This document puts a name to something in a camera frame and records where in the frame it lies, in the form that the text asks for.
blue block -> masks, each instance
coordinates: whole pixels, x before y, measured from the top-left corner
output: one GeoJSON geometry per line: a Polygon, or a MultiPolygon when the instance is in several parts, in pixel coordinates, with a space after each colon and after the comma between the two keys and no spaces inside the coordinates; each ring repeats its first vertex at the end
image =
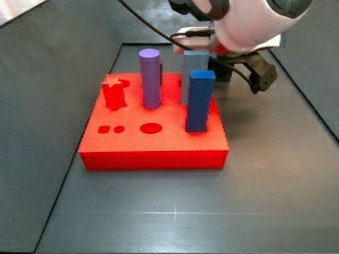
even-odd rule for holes
{"type": "Polygon", "coordinates": [[[212,70],[192,70],[188,90],[186,132],[205,132],[209,104],[214,88],[216,75],[212,70]]]}
{"type": "Polygon", "coordinates": [[[189,74],[192,69],[205,70],[208,68],[209,52],[185,51],[181,83],[181,105],[188,103],[189,74]]]}

purple cylinder top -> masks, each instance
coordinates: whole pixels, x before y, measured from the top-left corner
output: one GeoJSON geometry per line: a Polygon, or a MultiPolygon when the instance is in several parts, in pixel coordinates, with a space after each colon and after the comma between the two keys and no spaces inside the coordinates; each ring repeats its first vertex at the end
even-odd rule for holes
{"type": "Polygon", "coordinates": [[[160,52],[153,49],[145,49],[138,52],[140,62],[145,64],[160,63],[160,52]]]}

black cable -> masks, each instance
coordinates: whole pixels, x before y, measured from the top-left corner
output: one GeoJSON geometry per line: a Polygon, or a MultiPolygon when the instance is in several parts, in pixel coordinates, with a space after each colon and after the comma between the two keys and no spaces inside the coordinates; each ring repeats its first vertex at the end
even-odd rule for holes
{"type": "MultiPolygon", "coordinates": [[[[161,36],[168,42],[170,42],[173,45],[176,45],[177,47],[180,47],[181,49],[184,49],[185,51],[193,51],[193,49],[190,49],[189,47],[184,46],[182,44],[177,43],[172,38],[169,38],[161,31],[158,31],[145,20],[144,18],[133,11],[133,9],[128,6],[128,4],[124,2],[124,0],[117,0],[118,3],[122,5],[122,7],[129,11],[129,13],[137,18],[137,20],[158,35],[161,36]]],[[[226,68],[229,68],[243,79],[244,81],[249,84],[249,86],[252,87],[253,84],[251,82],[251,80],[245,77],[245,75],[235,68],[232,67],[229,64],[222,63],[221,61],[218,61],[217,59],[209,57],[209,60],[221,64],[222,66],[225,66],[226,68]]]]}
{"type": "Polygon", "coordinates": [[[129,11],[129,13],[137,18],[137,20],[158,35],[161,36],[166,41],[169,41],[172,44],[174,44],[177,47],[182,48],[185,51],[193,51],[186,46],[177,43],[173,39],[170,39],[160,30],[157,30],[145,20],[144,18],[133,11],[133,9],[125,4],[122,0],[117,0],[118,3],[122,5],[122,7],[129,11]]]}

hole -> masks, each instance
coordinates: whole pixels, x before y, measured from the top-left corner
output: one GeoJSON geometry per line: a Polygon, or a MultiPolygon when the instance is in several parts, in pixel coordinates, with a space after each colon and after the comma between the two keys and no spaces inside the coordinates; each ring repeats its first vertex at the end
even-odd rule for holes
{"type": "Polygon", "coordinates": [[[145,134],[156,134],[162,130],[162,126],[157,123],[145,123],[140,127],[140,131],[145,134]]]}
{"type": "Polygon", "coordinates": [[[97,129],[98,134],[106,134],[108,132],[109,132],[109,126],[102,125],[98,127],[98,129],[97,129]]]}
{"type": "Polygon", "coordinates": [[[114,132],[114,133],[121,133],[121,132],[124,132],[124,127],[122,127],[121,125],[116,126],[116,127],[113,128],[113,132],[114,132]]]}

dark gray table surface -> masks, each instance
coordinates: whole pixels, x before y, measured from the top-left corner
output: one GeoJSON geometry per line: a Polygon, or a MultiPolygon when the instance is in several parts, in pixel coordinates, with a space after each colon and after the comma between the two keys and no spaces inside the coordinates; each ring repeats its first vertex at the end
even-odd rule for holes
{"type": "MultiPolygon", "coordinates": [[[[122,47],[113,72],[138,72],[144,48],[122,47]]],[[[164,71],[180,71],[156,48],[164,71]]],[[[76,157],[38,253],[339,251],[337,143],[277,71],[267,93],[236,75],[217,84],[221,171],[93,173],[76,157]]]]}

